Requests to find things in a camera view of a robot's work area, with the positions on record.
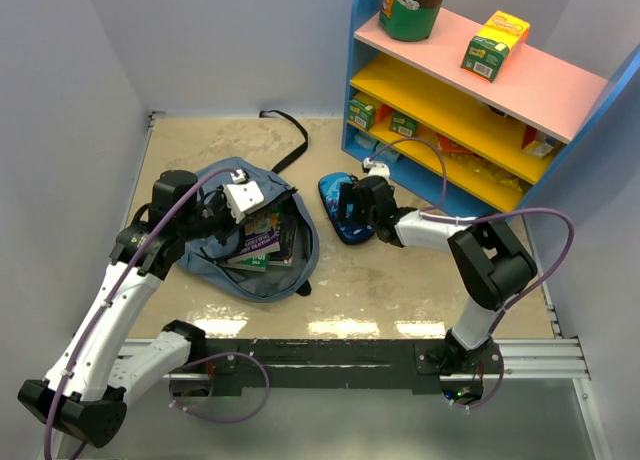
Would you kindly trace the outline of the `blue patterned pencil case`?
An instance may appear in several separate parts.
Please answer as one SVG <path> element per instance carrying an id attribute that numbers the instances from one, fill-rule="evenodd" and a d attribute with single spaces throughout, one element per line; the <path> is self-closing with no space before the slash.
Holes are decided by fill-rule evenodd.
<path id="1" fill-rule="evenodd" d="M 318 181 L 318 191 L 329 221 L 346 245 L 360 245 L 374 236 L 370 226 L 356 220 L 359 206 L 353 193 L 357 178 L 346 172 L 325 175 Z"/>

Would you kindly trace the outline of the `purple treehouse book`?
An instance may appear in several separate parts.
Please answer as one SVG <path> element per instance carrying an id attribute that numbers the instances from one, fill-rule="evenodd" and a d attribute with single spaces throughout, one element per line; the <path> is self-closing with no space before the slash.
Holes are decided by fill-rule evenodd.
<path id="1" fill-rule="evenodd" d="M 245 226 L 244 246 L 239 253 L 230 258 L 232 262 L 280 250 L 278 237 L 279 213 L 266 214 Z"/>

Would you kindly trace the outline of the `green treehouse book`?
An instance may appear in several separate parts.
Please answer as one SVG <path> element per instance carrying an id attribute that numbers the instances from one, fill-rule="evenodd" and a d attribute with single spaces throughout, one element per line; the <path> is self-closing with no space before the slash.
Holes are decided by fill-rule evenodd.
<path id="1" fill-rule="evenodd" d="M 227 268 L 234 270 L 265 272 L 269 264 L 269 253 L 247 257 L 245 259 L 232 259 L 225 263 Z"/>

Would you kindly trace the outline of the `blue student backpack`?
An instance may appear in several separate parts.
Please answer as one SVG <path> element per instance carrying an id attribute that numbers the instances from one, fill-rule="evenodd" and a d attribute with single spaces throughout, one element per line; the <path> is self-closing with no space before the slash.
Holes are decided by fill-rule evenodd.
<path id="1" fill-rule="evenodd" d="M 291 122 L 303 136 L 303 143 L 285 156 L 272 169 L 251 165 L 240 157 L 229 157 L 199 171 L 199 178 L 222 167 L 241 169 L 260 186 L 265 197 L 266 211 L 293 215 L 298 220 L 292 264 L 289 267 L 270 266 L 265 272 L 234 270 L 225 266 L 244 246 L 245 226 L 233 235 L 226 245 L 215 238 L 199 239 L 185 245 L 185 254 L 177 261 L 184 271 L 251 302 L 275 302 L 294 294 L 311 293 L 309 278 L 319 260 L 319 237 L 311 215 L 297 189 L 286 183 L 279 174 L 303 153 L 309 144 L 307 130 L 292 116 L 280 110 L 273 112 Z"/>

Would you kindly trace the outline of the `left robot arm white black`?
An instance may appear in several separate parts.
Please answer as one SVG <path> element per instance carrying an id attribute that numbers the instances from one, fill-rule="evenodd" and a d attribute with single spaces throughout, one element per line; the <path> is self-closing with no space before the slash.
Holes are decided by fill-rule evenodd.
<path id="1" fill-rule="evenodd" d="M 159 334 L 124 367 L 116 360 L 147 301 L 158 290 L 191 240 L 231 236 L 261 197 L 238 167 L 203 176 L 174 170 L 161 174 L 146 219 L 134 217 L 109 256 L 95 300 L 59 359 L 27 380 L 19 402 L 45 427 L 43 456 L 53 456 L 55 433 L 101 448 L 120 429 L 134 398 L 170 370 L 200 370 L 207 360 L 202 334 L 176 325 Z"/>

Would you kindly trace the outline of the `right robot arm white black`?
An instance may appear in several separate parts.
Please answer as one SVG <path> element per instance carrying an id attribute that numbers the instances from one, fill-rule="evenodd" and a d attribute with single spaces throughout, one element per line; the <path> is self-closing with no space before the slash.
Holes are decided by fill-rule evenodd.
<path id="1" fill-rule="evenodd" d="M 503 220 L 429 219 L 416 208 L 400 207 L 394 188 L 378 175 L 352 179 L 339 187 L 337 218 L 373 230 L 384 243 L 451 253 L 468 293 L 467 303 L 428 359 L 442 374 L 466 373 L 481 360 L 494 323 L 506 302 L 537 275 L 533 258 Z"/>

